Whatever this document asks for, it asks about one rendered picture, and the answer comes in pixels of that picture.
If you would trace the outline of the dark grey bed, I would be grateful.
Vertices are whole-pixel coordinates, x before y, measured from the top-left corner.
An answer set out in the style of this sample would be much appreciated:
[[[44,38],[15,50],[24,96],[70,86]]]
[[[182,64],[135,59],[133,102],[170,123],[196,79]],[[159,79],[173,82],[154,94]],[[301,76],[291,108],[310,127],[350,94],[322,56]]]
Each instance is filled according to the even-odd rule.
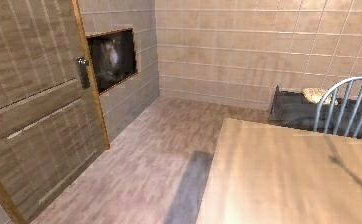
[[[334,106],[333,113],[331,115],[328,134],[332,134],[336,123],[338,121],[339,113],[343,106],[342,98],[336,98],[338,105]],[[347,129],[348,122],[352,116],[355,104],[357,100],[348,99],[346,101],[346,107],[342,115],[340,124],[338,125],[338,130],[336,135],[343,136],[344,132]],[[277,125],[313,131],[315,124],[317,105],[310,103],[306,100],[303,93],[289,92],[289,91],[280,91],[279,86],[276,86],[273,103],[271,106],[270,120],[275,122]],[[319,123],[318,123],[318,132],[323,132],[326,124],[327,115],[329,112],[330,106],[323,105],[320,112]],[[354,120],[349,129],[348,137],[352,137],[354,132],[357,129],[360,118],[362,117],[362,100],[357,109]],[[362,125],[359,129],[359,133],[356,136],[361,139],[362,137]]]

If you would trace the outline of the light wooden table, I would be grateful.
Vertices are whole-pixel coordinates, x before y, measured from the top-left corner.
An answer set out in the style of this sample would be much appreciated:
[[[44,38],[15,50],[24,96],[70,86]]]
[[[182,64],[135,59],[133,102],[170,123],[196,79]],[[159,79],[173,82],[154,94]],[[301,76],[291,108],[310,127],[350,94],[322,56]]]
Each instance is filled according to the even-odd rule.
[[[196,224],[362,224],[362,140],[225,119]]]

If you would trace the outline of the yellow patterned pillow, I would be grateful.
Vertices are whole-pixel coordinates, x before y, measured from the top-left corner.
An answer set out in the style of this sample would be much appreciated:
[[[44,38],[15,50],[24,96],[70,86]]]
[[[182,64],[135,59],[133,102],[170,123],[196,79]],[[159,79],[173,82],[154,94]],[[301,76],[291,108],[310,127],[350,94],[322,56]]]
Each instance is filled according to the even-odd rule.
[[[302,93],[303,93],[304,97],[306,98],[306,100],[309,101],[310,103],[314,103],[314,104],[319,104],[322,97],[325,95],[326,92],[327,92],[327,90],[322,89],[322,88],[304,88],[302,90]],[[324,100],[323,104],[330,105],[331,100],[332,100],[332,94],[327,96],[327,98]],[[335,99],[334,104],[335,105],[339,104],[337,99]]]

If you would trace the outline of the brown wooden room door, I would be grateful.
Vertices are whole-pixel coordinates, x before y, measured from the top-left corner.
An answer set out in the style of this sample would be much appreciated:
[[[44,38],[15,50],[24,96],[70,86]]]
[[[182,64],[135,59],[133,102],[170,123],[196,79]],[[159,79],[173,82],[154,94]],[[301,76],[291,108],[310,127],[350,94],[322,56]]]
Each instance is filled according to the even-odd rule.
[[[13,224],[30,224],[107,147],[78,0],[0,0],[0,205]]]

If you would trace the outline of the grey spindle-back chair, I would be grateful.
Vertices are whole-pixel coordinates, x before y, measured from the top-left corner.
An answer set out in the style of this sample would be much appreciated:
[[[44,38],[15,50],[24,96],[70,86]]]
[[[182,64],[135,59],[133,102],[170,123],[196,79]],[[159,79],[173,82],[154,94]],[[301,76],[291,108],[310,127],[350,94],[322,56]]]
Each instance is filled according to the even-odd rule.
[[[313,131],[362,139],[362,76],[344,79],[321,96]]]

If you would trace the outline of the dark framed wall picture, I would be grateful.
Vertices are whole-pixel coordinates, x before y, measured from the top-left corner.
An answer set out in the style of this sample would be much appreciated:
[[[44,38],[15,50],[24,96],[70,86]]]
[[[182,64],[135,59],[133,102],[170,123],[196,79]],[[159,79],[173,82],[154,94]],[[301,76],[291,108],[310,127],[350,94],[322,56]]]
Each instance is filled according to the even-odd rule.
[[[137,73],[137,59],[132,28],[87,37],[99,93]]]

